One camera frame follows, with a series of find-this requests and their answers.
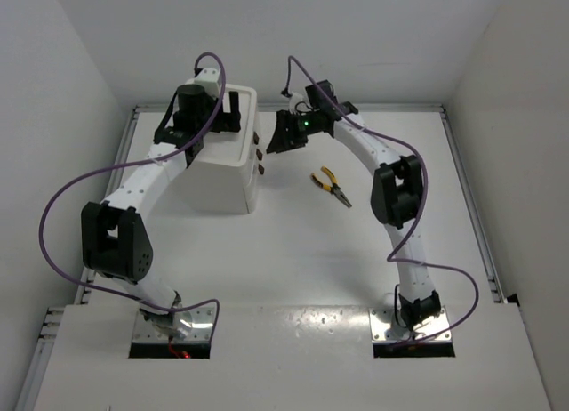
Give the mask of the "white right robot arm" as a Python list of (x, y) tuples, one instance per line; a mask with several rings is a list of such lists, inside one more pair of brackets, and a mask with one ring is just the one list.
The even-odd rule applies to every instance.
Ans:
[(300, 149), (308, 144), (310, 135), (327, 133), (364, 165), (373, 177), (373, 215), (386, 229), (393, 246), (388, 261), (397, 265), (396, 321), (411, 331), (441, 311), (420, 234), (416, 232), (424, 207), (421, 159), (413, 153), (404, 156), (392, 149), (386, 143), (387, 137), (367, 127), (353, 104), (337, 101), (329, 82), (308, 86), (306, 94), (309, 110), (297, 110), (294, 104), (302, 102), (302, 98), (290, 94), (289, 108), (276, 113), (276, 128), (267, 152)]

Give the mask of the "yellow handled pliers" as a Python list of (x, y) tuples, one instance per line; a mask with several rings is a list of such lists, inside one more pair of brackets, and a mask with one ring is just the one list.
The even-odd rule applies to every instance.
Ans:
[(346, 197), (346, 195), (344, 194), (343, 190), (341, 189), (340, 185), (337, 182), (337, 179), (335, 177), (335, 175), (333, 174), (333, 172), (327, 168), (326, 166), (322, 166), (320, 168), (320, 171), (322, 173), (324, 173), (329, 182), (325, 183), (323, 181), (320, 181), (315, 173), (311, 173), (310, 174), (310, 180), (312, 180), (312, 182), (320, 189), (326, 191), (327, 193), (329, 193), (330, 195), (336, 197), (340, 202), (342, 202), (343, 205), (345, 205), (347, 208), (351, 208), (352, 204), (351, 202), (348, 200), (348, 198)]

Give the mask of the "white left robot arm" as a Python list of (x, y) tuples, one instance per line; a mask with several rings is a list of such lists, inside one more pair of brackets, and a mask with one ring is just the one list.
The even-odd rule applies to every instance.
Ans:
[(202, 129), (237, 133), (239, 94), (210, 95), (203, 84), (181, 85), (155, 130), (144, 165), (101, 203), (81, 212), (84, 266), (112, 279), (139, 303), (143, 318), (171, 340), (190, 335), (191, 314), (180, 295), (153, 269), (153, 247), (145, 227), (168, 186), (204, 147)]

